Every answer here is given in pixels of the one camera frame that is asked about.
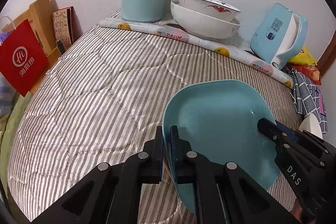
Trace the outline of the blue square plate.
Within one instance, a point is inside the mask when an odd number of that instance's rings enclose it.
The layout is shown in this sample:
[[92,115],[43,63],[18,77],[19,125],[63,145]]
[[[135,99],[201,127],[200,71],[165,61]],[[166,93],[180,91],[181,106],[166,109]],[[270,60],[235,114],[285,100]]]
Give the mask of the blue square plate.
[[264,98],[238,80],[210,81],[189,85],[177,92],[163,114],[163,135],[170,149],[170,128],[193,151],[211,162],[235,162],[261,187],[268,190],[280,170],[274,162],[274,143],[259,133],[261,118],[273,122]]

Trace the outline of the grey checked folded cloth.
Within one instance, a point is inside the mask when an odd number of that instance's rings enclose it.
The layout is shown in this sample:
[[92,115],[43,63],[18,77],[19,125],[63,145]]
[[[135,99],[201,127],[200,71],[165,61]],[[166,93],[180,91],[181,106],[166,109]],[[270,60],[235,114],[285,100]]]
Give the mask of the grey checked folded cloth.
[[297,114],[306,118],[313,114],[319,123],[322,134],[327,134],[327,115],[322,92],[317,85],[303,73],[292,68],[293,76],[293,104]]

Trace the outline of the red chips bag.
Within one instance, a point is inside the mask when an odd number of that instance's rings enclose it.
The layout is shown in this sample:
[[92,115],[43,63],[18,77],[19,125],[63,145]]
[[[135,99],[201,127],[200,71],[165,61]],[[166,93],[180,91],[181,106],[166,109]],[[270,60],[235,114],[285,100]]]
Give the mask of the red chips bag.
[[321,85],[320,71],[315,66],[289,64],[288,67],[291,69],[296,83]]

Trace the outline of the yellow chips bag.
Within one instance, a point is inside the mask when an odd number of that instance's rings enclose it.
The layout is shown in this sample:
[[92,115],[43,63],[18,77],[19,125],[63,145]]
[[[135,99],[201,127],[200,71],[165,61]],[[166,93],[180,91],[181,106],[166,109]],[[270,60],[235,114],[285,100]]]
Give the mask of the yellow chips bag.
[[295,64],[298,65],[307,65],[307,66],[315,66],[317,65],[317,62],[313,55],[310,53],[308,48],[306,46],[303,46],[300,50],[300,52],[294,57]]

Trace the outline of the rolled patterned plastic sheet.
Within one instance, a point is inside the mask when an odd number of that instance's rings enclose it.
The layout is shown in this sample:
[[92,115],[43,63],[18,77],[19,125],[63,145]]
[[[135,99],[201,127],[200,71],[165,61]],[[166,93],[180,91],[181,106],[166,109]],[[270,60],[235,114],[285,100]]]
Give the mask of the rolled patterned plastic sheet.
[[198,38],[175,27],[154,23],[128,22],[121,19],[105,19],[100,21],[99,25],[102,28],[114,28],[141,32],[144,34],[156,35],[202,47],[206,50],[210,50],[220,55],[229,57],[261,73],[264,73],[265,75],[268,75],[278,82],[284,84],[288,88],[294,88],[293,77],[280,71],[279,69],[272,67],[272,65],[266,63],[258,57],[232,46],[226,46],[220,43],[212,42],[210,40]]

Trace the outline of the light blue electric kettle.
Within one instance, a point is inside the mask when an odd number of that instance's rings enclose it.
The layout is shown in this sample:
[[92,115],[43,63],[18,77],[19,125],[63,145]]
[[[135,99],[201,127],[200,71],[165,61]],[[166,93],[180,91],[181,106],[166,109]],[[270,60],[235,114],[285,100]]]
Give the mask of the light blue electric kettle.
[[253,35],[250,47],[260,59],[282,70],[306,39],[307,19],[275,3]]

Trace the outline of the striped quilted bedcover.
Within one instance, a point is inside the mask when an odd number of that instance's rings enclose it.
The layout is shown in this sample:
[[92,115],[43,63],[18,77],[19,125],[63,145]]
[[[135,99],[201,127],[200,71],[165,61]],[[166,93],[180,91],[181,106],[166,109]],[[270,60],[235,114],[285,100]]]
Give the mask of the striped quilted bedcover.
[[236,79],[254,87],[274,118],[297,128],[290,90],[218,53],[94,25],[58,60],[30,99],[7,166],[13,200],[35,219],[98,163],[142,150],[181,88]]

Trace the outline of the large white ceramic bowl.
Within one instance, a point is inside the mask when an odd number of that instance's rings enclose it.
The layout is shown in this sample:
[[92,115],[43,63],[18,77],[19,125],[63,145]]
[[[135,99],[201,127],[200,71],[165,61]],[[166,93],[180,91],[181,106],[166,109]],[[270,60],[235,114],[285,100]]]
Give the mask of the large white ceramic bowl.
[[189,34],[200,38],[223,40],[236,34],[240,28],[240,22],[236,19],[232,22],[217,19],[182,7],[177,0],[170,2],[170,11],[173,19]]

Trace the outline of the green blanket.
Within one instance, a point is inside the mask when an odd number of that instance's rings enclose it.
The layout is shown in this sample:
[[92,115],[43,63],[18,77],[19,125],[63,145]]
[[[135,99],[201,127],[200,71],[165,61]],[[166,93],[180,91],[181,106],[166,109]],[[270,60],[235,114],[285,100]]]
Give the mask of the green blanket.
[[21,117],[31,99],[32,94],[25,97],[16,94],[10,114],[1,116],[1,183],[7,191],[7,166],[16,130]]

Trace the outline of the blue striped fabric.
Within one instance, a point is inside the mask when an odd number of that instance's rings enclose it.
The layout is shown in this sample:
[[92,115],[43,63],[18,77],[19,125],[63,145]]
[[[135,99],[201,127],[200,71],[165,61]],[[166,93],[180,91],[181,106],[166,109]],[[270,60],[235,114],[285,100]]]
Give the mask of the blue striped fabric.
[[0,114],[1,116],[11,113],[13,107],[13,99],[15,96],[15,89],[11,84],[3,77],[0,76]]

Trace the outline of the blue patterned ceramic bowl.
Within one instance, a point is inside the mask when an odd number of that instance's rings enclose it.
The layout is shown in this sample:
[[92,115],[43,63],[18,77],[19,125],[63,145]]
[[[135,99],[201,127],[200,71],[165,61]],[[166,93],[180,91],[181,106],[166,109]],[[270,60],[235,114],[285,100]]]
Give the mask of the blue patterned ceramic bowl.
[[178,0],[179,5],[214,18],[231,22],[241,11],[220,0]]

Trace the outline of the red paper shopping bag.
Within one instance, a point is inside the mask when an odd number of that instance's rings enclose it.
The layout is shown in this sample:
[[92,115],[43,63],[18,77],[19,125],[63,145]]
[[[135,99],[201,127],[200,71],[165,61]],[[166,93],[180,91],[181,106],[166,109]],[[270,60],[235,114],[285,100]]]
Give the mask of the red paper shopping bag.
[[1,43],[1,73],[21,96],[30,91],[48,63],[28,20]]

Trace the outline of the patterned notebook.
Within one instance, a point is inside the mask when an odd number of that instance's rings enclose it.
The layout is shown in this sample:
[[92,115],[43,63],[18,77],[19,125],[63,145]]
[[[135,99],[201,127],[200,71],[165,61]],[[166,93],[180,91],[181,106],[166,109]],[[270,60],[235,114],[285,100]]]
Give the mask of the patterned notebook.
[[75,42],[74,39],[74,7],[58,9],[52,13],[52,24],[56,40],[61,40],[68,50]]

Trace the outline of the brown wooden door frame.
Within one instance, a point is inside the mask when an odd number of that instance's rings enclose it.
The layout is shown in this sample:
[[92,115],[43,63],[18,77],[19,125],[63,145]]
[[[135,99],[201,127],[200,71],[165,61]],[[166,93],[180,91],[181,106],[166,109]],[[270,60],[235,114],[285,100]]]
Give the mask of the brown wooden door frame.
[[326,47],[326,50],[318,60],[317,68],[319,69],[321,77],[328,71],[336,58],[336,31],[334,31],[331,42]]

